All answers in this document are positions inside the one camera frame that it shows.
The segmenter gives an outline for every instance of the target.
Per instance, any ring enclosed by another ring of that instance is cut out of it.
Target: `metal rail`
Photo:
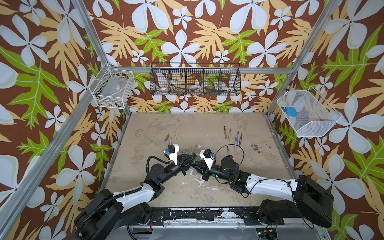
[[[81,20],[84,23],[84,29],[88,34],[89,40],[93,45],[96,55],[99,57],[102,66],[109,67],[109,63],[107,57],[105,56],[105,52],[103,50],[103,46],[101,45],[101,41],[96,32],[95,26],[92,21],[89,19],[87,9],[82,0],[71,0],[75,9],[78,10]]]
[[[132,71],[134,73],[150,73],[151,72],[151,67],[115,67],[114,66],[113,68]],[[251,73],[251,74],[291,74],[293,73],[292,68],[239,68],[239,71],[240,73]]]

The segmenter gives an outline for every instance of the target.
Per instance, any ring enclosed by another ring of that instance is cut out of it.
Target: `marker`
[[[243,140],[243,133],[241,133],[241,135],[240,135],[239,147],[240,147],[240,144],[241,144],[241,140]]]

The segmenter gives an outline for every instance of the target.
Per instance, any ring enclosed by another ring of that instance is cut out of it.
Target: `white flower pattern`
[[[96,132],[91,133],[91,139],[93,141],[97,140],[97,146],[101,146],[101,139],[107,139],[104,131],[105,131],[105,125],[100,129],[100,125],[98,123],[95,123],[95,130]]]
[[[168,29],[167,15],[151,3],[158,0],[123,0],[128,4],[141,4],[132,13],[132,22],[137,30],[145,33],[148,29],[147,8],[149,9],[153,22],[158,29]]]
[[[102,106],[100,106],[99,109],[97,109],[97,108],[95,109],[95,112],[97,113],[96,119],[98,121],[104,120],[105,110],[102,110],[102,109],[103,109]]]
[[[187,42],[187,34],[184,32],[183,29],[179,30],[175,36],[176,44],[175,46],[171,42],[166,42],[163,45],[161,45],[161,51],[165,54],[173,54],[177,53],[176,56],[174,56],[170,62],[172,67],[178,67],[180,66],[181,62],[181,56],[184,57],[187,63],[191,65],[192,67],[196,67],[196,59],[187,53],[195,53],[199,47],[199,43],[194,43],[192,45],[189,45],[184,48],[185,43]]]
[[[92,82],[95,79],[95,76],[90,77],[89,83],[87,84],[88,73],[87,73],[87,70],[85,69],[85,67],[82,64],[79,64],[78,73],[79,73],[79,77],[80,77],[80,80],[81,80],[82,84],[80,84],[80,83],[78,83],[76,81],[73,81],[73,80],[66,82],[66,84],[75,93],[81,92],[80,96],[79,96],[79,101],[80,101],[82,99],[82,97],[84,96],[84,94],[87,91],[90,91],[90,87],[92,85]],[[91,101],[91,105],[94,106],[94,107],[97,106],[96,102],[95,102],[95,100],[93,98],[92,98],[92,101]]]
[[[276,42],[278,35],[279,34],[277,33],[276,29],[271,31],[265,37],[265,41],[264,41],[265,48],[259,42],[253,43],[253,44],[248,46],[247,54],[251,55],[251,54],[261,53],[259,56],[257,56],[256,58],[252,59],[249,62],[249,66],[250,67],[257,67],[257,66],[259,66],[260,63],[262,62],[264,56],[266,58],[267,64],[270,67],[274,67],[275,66],[275,64],[276,64],[276,57],[274,55],[272,55],[272,53],[274,53],[274,54],[279,53],[288,45],[286,43],[282,43],[282,44],[279,44],[279,45],[271,47],[272,44]]]
[[[17,175],[19,172],[19,160],[17,157],[10,155],[0,155],[0,184],[3,184],[9,188],[10,190],[5,190],[0,192],[0,203],[4,201],[4,199],[8,196],[11,196],[16,190],[19,188],[20,184],[23,182],[25,177],[28,175],[32,167],[36,164],[40,156],[35,156],[32,158],[31,162],[28,164],[26,168],[22,180],[17,183]],[[29,199],[27,203],[27,207],[35,208],[44,202],[45,192],[42,187],[37,187],[32,197]],[[0,212],[9,198],[1,205]]]
[[[230,28],[232,32],[239,33],[243,29],[245,25],[245,21],[247,20],[249,11],[251,9],[252,9],[252,20],[251,20],[252,28],[253,29],[264,28],[267,20],[267,13],[264,11],[263,8],[257,5],[257,3],[261,3],[267,0],[230,0],[230,1],[235,5],[246,4],[245,6],[237,10],[231,17]]]
[[[68,155],[71,161],[77,167],[77,170],[71,168],[62,169],[56,178],[56,184],[60,187],[65,187],[77,178],[72,197],[73,205],[76,205],[80,199],[81,193],[83,192],[83,184],[88,186],[94,183],[93,175],[88,171],[85,171],[85,169],[91,167],[94,164],[96,160],[96,153],[88,153],[83,162],[83,149],[77,145],[74,145],[69,149]]]
[[[113,50],[113,43],[104,43],[104,44],[102,45],[102,47],[103,47],[104,52],[106,53],[106,54],[105,54],[105,57],[107,58],[107,61],[108,61],[110,64],[112,64],[113,66],[118,66],[118,63],[116,62],[116,60],[115,60],[111,55],[108,55],[108,54],[107,54],[107,53],[112,52],[112,50]]]
[[[320,3],[317,0],[299,0],[299,1],[306,1],[306,2],[303,3],[296,10],[295,18],[299,18],[299,17],[301,17],[305,13],[305,10],[307,9],[308,4],[310,6],[309,9],[308,9],[308,15],[309,16],[315,14],[317,12],[317,10],[319,9]]]
[[[375,58],[380,54],[384,53],[384,45],[376,45],[372,47],[367,53],[368,58]],[[380,58],[379,62],[376,64],[375,72],[378,72],[384,68],[384,55]]]
[[[255,91],[252,91],[251,93],[245,93],[245,97],[243,98],[244,100],[252,101],[252,98],[256,97]]]
[[[329,175],[324,169],[314,161],[311,161],[311,167],[317,176],[326,180],[316,180],[316,182],[324,189],[332,187],[331,194],[334,197],[333,208],[338,214],[345,211],[345,201],[339,190],[352,199],[359,199],[365,194],[364,183],[355,177],[346,178],[343,180],[335,180],[336,177],[343,171],[345,164],[338,154],[333,155],[329,159]]]
[[[319,90],[320,89],[320,94],[323,95],[326,91],[326,88],[327,89],[331,89],[333,88],[333,83],[328,83],[327,81],[329,80],[331,76],[328,76],[328,77],[320,77],[320,83],[321,84],[317,84],[315,89],[316,90]]]
[[[197,108],[188,108],[188,109],[187,108],[188,108],[188,103],[186,101],[183,101],[180,104],[180,108],[172,107],[170,109],[170,112],[171,113],[193,113],[197,109]]]
[[[59,208],[57,207],[60,205],[64,200],[64,195],[61,195],[57,200],[57,192],[53,192],[51,195],[51,204],[45,204],[40,207],[40,211],[46,212],[44,216],[44,221],[47,221],[49,216],[53,213],[53,216],[59,215]]]
[[[319,149],[319,152],[320,152],[320,155],[324,156],[325,155],[325,151],[329,152],[331,150],[331,148],[328,146],[328,145],[325,145],[325,142],[327,141],[327,136],[323,137],[323,139],[317,137],[316,138],[317,142],[314,147],[316,149]]]
[[[371,240],[374,236],[373,230],[366,224],[359,226],[360,235],[353,228],[346,226],[345,230],[347,230],[348,235],[354,240]]]
[[[257,108],[248,108],[249,107],[249,102],[248,101],[243,102],[240,107],[241,107],[241,109],[238,108],[238,107],[230,108],[229,112],[230,113],[241,113],[241,112],[251,113],[251,112],[254,112],[257,109]]]
[[[134,58],[132,58],[132,62],[137,63],[140,60],[140,64],[143,65],[145,61],[148,61],[149,58],[144,57],[144,51],[140,50],[139,53],[137,53],[135,50],[132,50],[132,55]]]
[[[59,106],[55,106],[55,108],[53,109],[53,115],[47,110],[45,110],[45,113],[47,114],[49,119],[45,123],[45,128],[49,128],[50,126],[55,124],[55,131],[58,132],[60,130],[59,124],[62,122],[65,122],[65,117],[63,115],[59,117],[60,112],[61,112],[61,108]]]
[[[20,32],[24,39],[19,37],[14,31],[10,30],[6,26],[0,26],[0,36],[12,46],[20,47],[25,46],[22,50],[21,57],[24,63],[31,67],[35,65],[35,57],[32,51],[44,62],[49,63],[48,57],[43,50],[38,47],[44,47],[47,44],[47,38],[41,35],[34,37],[31,41],[29,40],[29,30],[24,20],[18,15],[12,18],[13,25]]]
[[[71,34],[75,42],[83,49],[85,49],[85,43],[81,37],[79,30],[76,28],[76,25],[73,21],[79,25],[79,27],[84,28],[83,21],[80,18],[79,12],[76,8],[72,9],[70,12],[70,0],[61,0],[63,4],[62,8],[57,0],[42,0],[51,10],[64,15],[63,19],[58,26],[58,40],[60,43],[68,43],[71,39]]]
[[[340,120],[337,122],[338,124],[345,127],[332,130],[329,133],[329,140],[334,143],[339,143],[348,133],[349,147],[358,153],[366,153],[371,149],[372,146],[369,141],[360,133],[356,132],[354,128],[359,128],[369,132],[378,132],[384,126],[384,117],[376,114],[369,114],[353,122],[357,109],[358,100],[356,95],[352,95],[352,97],[349,98],[345,103],[344,108],[344,113],[348,121],[346,121],[342,115]],[[339,115],[340,113],[332,112],[331,114]]]
[[[267,95],[272,95],[273,94],[273,89],[274,87],[277,86],[277,82],[274,82],[270,85],[269,79],[264,83],[264,85],[259,85],[257,86],[258,89],[262,89],[262,91],[259,93],[259,96],[263,96],[266,92]]]
[[[224,63],[225,61],[229,61],[230,58],[225,57],[227,54],[228,54],[228,50],[224,50],[223,54],[221,54],[220,51],[216,51],[217,58],[214,58],[212,62],[217,63],[218,61],[220,61],[220,63]]]
[[[211,0],[201,0],[195,8],[195,17],[199,18],[203,15],[204,5],[207,9],[209,16],[212,16],[216,12],[216,4]]]
[[[107,2],[106,0],[95,0],[92,5],[92,10],[93,10],[93,13],[96,15],[96,17],[101,17],[103,15],[103,12],[101,11],[101,8],[99,5],[103,7],[103,9],[105,10],[106,13],[108,13],[108,15],[113,14],[112,5],[109,2]]]
[[[20,4],[19,11],[22,13],[32,14],[32,21],[36,24],[36,26],[40,26],[40,18],[45,18],[45,12],[41,8],[34,8],[37,3],[37,0],[21,0],[22,4]]]
[[[182,22],[183,28],[184,28],[184,29],[187,29],[187,22],[189,22],[190,20],[192,20],[191,17],[186,16],[187,12],[188,12],[188,8],[187,8],[187,7],[183,7],[183,8],[181,9],[181,12],[180,12],[179,9],[174,9],[174,10],[172,11],[172,14],[173,14],[174,16],[176,16],[176,17],[179,17],[179,18],[176,18],[175,20],[173,20],[173,24],[174,24],[175,26],[177,26],[177,25],[180,24],[180,22]]]
[[[340,41],[347,33],[349,27],[347,46],[349,49],[360,48],[367,36],[367,27],[362,23],[356,21],[365,19],[377,13],[382,7],[384,7],[384,1],[382,0],[368,0],[361,10],[356,13],[362,0],[348,1],[348,16],[349,19],[336,18],[330,21],[324,28],[327,34],[336,33],[330,40],[326,54],[331,54],[338,46]]]
[[[63,240],[67,234],[64,231],[60,231],[64,225],[65,218],[61,218],[57,223],[55,230],[52,235],[52,230],[50,226],[45,226],[41,229],[39,233],[40,240]]]
[[[278,18],[275,18],[271,21],[271,26],[276,25],[276,23],[279,23],[278,28],[281,29],[284,25],[284,22],[289,21],[291,17],[286,16],[291,11],[291,7],[287,7],[282,11],[281,9],[276,9],[273,15],[275,15]]]

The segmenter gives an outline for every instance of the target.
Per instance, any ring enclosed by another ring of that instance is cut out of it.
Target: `stained surface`
[[[227,134],[232,129],[230,142],[224,137],[224,125]],[[162,152],[168,145],[164,141],[167,134],[174,137],[178,133],[172,143],[179,144],[179,153],[185,148],[186,153],[198,154],[203,149],[216,152],[223,145],[233,144],[237,130],[243,133],[241,146],[245,152],[241,170],[264,177],[290,178],[262,114],[134,114],[129,120],[107,188],[117,192],[138,186],[146,176],[148,156],[165,160]],[[229,149],[235,161],[240,163],[241,150],[238,148],[235,152],[233,146]],[[223,147],[217,154],[218,161],[226,154],[226,147]],[[164,183],[164,187],[160,197],[149,202],[151,206],[257,206],[263,199],[277,199],[262,194],[245,199],[214,178],[203,181],[195,169],[187,171],[186,176],[179,173]]]

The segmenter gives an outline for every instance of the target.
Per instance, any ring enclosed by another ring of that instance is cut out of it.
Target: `aluminum frame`
[[[88,12],[83,0],[71,0],[71,2],[74,8],[79,11],[79,16],[84,23],[85,32],[87,32],[88,34],[89,40],[95,49],[96,55],[101,61],[101,65],[105,66],[106,68],[109,68],[109,62],[107,60],[107,57],[105,56],[105,52],[99,39],[99,35],[97,34],[92,21],[89,19]]]
[[[151,73],[151,67],[116,67],[111,66],[112,68],[119,68],[121,70],[128,70],[134,73]],[[251,74],[292,74],[292,68],[238,68],[240,73],[251,73]]]
[[[104,190],[106,187],[107,187],[107,182],[108,182],[108,179],[109,179],[109,176],[111,175],[111,172],[112,172],[112,168],[113,168],[113,165],[116,161],[116,158],[118,156],[118,152],[119,152],[119,149],[120,149],[120,145],[121,145],[121,142],[124,138],[124,134],[125,134],[125,130],[127,129],[128,127],[128,122],[129,122],[129,119],[131,118],[131,115],[126,115],[126,120],[125,120],[125,123],[124,123],[124,126],[121,130],[121,136],[118,140],[118,145],[117,147],[114,149],[113,151],[113,154],[112,154],[112,157],[109,161],[109,168],[107,169],[107,171],[104,173],[104,177],[103,177],[103,181],[101,183],[101,186],[100,186],[100,191],[101,190]]]

